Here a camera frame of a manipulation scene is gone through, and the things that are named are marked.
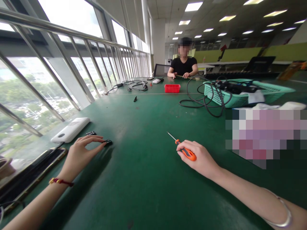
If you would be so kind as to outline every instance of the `screwdriver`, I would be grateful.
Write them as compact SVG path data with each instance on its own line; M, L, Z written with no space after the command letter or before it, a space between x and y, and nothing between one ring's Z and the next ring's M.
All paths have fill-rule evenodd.
M176 140L169 132L167 132L167 133L175 140L175 144L176 144L176 145L179 145L179 144L180 144L180 140ZM187 148L183 148L183 149L181 150L181 152L183 152L184 155L185 155L187 158L189 158L191 161L196 161L196 156L195 156L195 154L194 154L191 150L189 150L189 149L187 149Z

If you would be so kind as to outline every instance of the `orange screwdriver handle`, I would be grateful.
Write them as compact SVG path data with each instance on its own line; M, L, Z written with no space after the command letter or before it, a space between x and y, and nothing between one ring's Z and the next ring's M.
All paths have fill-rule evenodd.
M175 143L176 143L176 145L179 145L179 144L180 144L180 140L176 140ZM187 149L187 148L183 148L183 149L181 150L181 152L183 152L184 155L185 155L187 158L189 158L191 161L196 161L196 156L195 156L195 154L194 154L191 150L189 150L189 149Z

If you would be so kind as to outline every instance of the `green table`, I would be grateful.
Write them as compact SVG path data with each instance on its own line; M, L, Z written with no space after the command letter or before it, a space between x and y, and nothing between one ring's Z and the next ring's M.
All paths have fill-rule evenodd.
M178 104L188 99L187 82L165 77L164 83L154 84L146 92L128 92L123 87L75 116L91 119L78 137L95 131L113 145L99 153L75 180L75 186L67 189L42 229L271 229L234 196L182 162L166 131L175 138L201 143L220 166L307 208L304 172L262 170L226 150L225 116L214 118L204 108ZM165 83L181 84L180 93L165 94ZM199 84L192 80L191 92L195 93ZM42 137L32 149L42 152L55 146L50 138L68 123ZM48 185L63 163L52 169L26 203ZM17 207L9 214L1 227L20 210Z

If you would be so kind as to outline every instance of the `red plastic box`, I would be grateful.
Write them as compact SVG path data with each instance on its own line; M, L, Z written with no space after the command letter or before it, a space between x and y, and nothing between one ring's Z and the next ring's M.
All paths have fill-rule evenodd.
M164 88L165 88L165 92L166 93L179 93L179 90L180 90L180 85L177 85L177 84L166 84L164 85Z

